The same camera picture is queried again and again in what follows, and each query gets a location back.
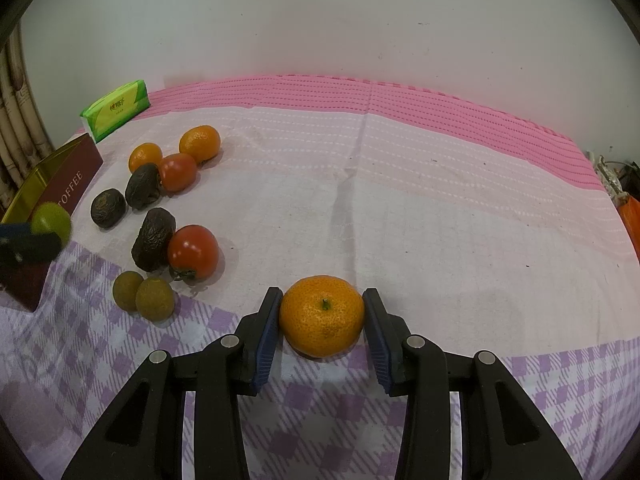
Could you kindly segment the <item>green lime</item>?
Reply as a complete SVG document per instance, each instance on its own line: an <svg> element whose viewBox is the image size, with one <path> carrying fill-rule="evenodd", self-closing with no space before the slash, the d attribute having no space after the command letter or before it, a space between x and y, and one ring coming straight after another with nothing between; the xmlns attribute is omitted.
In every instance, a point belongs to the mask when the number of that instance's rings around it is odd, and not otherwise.
<svg viewBox="0 0 640 480"><path fill-rule="evenodd" d="M45 202L38 206L30 222L32 234L54 233L65 247L72 234L72 219L70 214L59 204Z"/></svg>

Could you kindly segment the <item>dark avocado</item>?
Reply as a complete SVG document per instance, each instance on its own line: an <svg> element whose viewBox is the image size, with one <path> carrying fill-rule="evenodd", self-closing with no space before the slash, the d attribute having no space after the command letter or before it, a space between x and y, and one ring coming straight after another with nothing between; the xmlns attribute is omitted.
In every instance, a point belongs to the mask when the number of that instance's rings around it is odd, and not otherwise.
<svg viewBox="0 0 640 480"><path fill-rule="evenodd" d="M138 268L154 272L168 265L168 245L176 232L176 219L166 209L150 209L143 220L131 255Z"/></svg>
<svg viewBox="0 0 640 480"><path fill-rule="evenodd" d="M135 210L142 210L160 198L160 172L148 162L134 170L126 186L125 200Z"/></svg>
<svg viewBox="0 0 640 480"><path fill-rule="evenodd" d="M91 219L101 229L111 229L124 216L127 209L125 197L116 188L101 192L91 203Z"/></svg>

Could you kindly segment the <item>brown kiwi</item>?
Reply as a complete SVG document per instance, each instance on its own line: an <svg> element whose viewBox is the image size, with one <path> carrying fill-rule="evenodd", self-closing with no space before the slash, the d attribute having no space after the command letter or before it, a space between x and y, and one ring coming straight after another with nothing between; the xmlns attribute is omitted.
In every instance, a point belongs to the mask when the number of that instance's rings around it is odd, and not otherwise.
<svg viewBox="0 0 640 480"><path fill-rule="evenodd" d="M162 322L174 313L174 291L162 278L147 278L138 287L136 307L142 318Z"/></svg>
<svg viewBox="0 0 640 480"><path fill-rule="evenodd" d="M114 303L126 312L137 310L136 297L143 282L138 272L126 271L119 274L113 284L112 295Z"/></svg>

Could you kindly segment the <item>dark avocado front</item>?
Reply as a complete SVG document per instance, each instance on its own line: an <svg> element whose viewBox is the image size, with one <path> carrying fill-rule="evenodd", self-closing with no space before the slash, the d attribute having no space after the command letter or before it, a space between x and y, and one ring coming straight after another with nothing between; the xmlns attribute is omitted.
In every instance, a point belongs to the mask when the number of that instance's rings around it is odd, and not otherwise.
<svg viewBox="0 0 640 480"><path fill-rule="evenodd" d="M166 209L150 209L143 220L131 255L138 268L154 272L168 265L168 245L176 232L176 219Z"/></svg>

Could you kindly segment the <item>small orange mandarin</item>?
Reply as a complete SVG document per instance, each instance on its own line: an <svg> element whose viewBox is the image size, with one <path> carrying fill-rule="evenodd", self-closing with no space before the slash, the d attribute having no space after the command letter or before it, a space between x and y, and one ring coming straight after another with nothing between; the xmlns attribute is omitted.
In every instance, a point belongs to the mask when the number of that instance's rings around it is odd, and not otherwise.
<svg viewBox="0 0 640 480"><path fill-rule="evenodd" d="M162 149L155 143L146 142L138 145L128 159L129 171L133 174L138 168L146 164L159 165L163 160Z"/></svg>

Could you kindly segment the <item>large red tomato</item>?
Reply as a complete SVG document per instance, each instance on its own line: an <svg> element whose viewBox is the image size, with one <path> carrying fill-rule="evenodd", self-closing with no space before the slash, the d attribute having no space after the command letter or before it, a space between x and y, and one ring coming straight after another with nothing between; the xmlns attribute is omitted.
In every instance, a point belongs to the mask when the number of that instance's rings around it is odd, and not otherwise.
<svg viewBox="0 0 640 480"><path fill-rule="evenodd" d="M214 274L219 261L215 235L197 224L184 226L167 249L169 273L177 281L201 281Z"/></svg>

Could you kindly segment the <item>small red tomato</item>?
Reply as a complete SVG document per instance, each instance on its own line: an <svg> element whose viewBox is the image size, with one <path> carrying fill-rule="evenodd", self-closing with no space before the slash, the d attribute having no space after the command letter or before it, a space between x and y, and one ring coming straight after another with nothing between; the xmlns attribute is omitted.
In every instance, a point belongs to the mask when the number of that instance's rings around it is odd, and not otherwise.
<svg viewBox="0 0 640 480"><path fill-rule="evenodd" d="M198 174L198 164L189 154L168 155L158 165L160 182L169 194L179 193L191 186Z"/></svg>

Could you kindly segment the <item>large orange mandarin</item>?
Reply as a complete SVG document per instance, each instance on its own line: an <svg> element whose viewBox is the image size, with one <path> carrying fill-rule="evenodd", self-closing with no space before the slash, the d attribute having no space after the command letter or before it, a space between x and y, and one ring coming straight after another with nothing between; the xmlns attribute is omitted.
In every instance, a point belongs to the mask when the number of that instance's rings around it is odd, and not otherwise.
<svg viewBox="0 0 640 480"><path fill-rule="evenodd" d="M311 359L332 358L358 341L364 324L363 299L341 278L308 276L284 294L279 323L298 353Z"/></svg>

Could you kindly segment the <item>gold toffee tin box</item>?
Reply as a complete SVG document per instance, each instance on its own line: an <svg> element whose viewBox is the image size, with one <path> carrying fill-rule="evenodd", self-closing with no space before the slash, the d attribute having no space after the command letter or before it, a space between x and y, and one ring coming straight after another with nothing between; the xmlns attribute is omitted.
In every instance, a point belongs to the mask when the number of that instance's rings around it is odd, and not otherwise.
<svg viewBox="0 0 640 480"><path fill-rule="evenodd" d="M23 223L43 203L56 203L72 214L88 190L103 159L89 133L67 142L43 159L26 178L2 218L3 224ZM20 263L1 272L1 285L24 309L34 312L50 263Z"/></svg>

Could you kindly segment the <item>green tissue pack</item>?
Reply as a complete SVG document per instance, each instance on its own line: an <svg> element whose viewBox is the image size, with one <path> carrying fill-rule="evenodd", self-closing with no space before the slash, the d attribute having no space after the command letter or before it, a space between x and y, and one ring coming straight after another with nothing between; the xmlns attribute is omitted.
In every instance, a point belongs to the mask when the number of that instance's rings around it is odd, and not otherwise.
<svg viewBox="0 0 640 480"><path fill-rule="evenodd" d="M123 84L94 101L80 113L80 119L94 142L100 143L150 105L146 84L138 79Z"/></svg>

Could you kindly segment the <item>pink purple checked tablecloth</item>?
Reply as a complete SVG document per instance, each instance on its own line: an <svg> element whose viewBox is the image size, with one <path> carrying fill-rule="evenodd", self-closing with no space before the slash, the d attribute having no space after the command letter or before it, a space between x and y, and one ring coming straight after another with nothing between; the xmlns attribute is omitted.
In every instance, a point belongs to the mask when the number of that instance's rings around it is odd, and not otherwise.
<svg viewBox="0 0 640 480"><path fill-rule="evenodd" d="M160 206L211 230L220 266L175 284L175 315L153 324L112 297L142 214L102 231L90 205L126 185L138 145L173 153L199 125L220 132L220 155ZM99 151L39 308L1 300L1 414L44 478L62 474L151 351L200 350L269 287L316 274L376 288L448 352L494 352L587 479L636 430L639 263L566 136L436 92L272 76L156 92Z"/></svg>

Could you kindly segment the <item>orange object at edge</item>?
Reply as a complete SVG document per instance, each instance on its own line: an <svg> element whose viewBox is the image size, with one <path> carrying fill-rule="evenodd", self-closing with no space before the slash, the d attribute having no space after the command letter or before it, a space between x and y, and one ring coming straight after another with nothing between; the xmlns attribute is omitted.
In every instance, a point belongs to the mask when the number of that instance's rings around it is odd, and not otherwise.
<svg viewBox="0 0 640 480"><path fill-rule="evenodd" d="M617 211L640 259L640 203L631 195L627 195L618 205Z"/></svg>

